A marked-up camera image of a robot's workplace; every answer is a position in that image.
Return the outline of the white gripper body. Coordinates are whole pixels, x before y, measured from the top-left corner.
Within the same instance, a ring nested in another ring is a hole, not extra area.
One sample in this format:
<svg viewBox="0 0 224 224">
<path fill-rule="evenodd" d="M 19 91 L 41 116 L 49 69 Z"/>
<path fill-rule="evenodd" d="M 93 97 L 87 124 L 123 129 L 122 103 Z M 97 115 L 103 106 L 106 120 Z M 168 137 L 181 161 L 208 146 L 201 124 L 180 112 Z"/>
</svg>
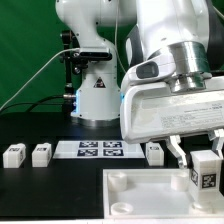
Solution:
<svg viewBox="0 0 224 224">
<path fill-rule="evenodd" d="M 144 143 L 224 128 L 224 78 L 205 84 L 204 90 L 183 94 L 173 94 L 165 82 L 131 87 L 121 104 L 122 138 Z"/>
</svg>

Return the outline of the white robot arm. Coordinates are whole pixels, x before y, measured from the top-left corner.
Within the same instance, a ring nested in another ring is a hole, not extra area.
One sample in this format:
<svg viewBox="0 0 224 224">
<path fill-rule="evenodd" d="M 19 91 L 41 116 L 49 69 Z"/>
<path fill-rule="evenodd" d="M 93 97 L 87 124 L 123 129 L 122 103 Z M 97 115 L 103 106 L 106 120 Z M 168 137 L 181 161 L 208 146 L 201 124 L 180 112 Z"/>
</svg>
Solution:
<svg viewBox="0 0 224 224">
<path fill-rule="evenodd" d="M 185 134 L 207 132 L 224 146 L 224 26 L 211 0 L 116 0 L 118 14 L 98 0 L 58 0 L 59 18 L 75 33 L 82 57 L 103 46 L 98 21 L 135 22 L 126 40 L 129 60 L 121 84 L 122 138 L 165 139 L 178 147 Z"/>
</svg>

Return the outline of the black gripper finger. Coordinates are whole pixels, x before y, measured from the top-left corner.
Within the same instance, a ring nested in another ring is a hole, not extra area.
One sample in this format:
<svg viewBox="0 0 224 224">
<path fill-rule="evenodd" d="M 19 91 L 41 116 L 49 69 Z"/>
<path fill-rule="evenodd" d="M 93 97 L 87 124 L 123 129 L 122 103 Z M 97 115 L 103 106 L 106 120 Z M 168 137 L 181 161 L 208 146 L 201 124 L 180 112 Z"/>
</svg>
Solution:
<svg viewBox="0 0 224 224">
<path fill-rule="evenodd" d="M 212 151 L 221 159 L 224 159 L 222 149 L 224 147 L 224 129 L 212 130 L 208 133 L 209 140 L 212 142 Z"/>
<path fill-rule="evenodd" d="M 180 147 L 181 139 L 179 135 L 172 135 L 166 139 L 166 146 L 169 151 L 175 156 L 180 169 L 187 168 L 186 153 Z"/>
</svg>

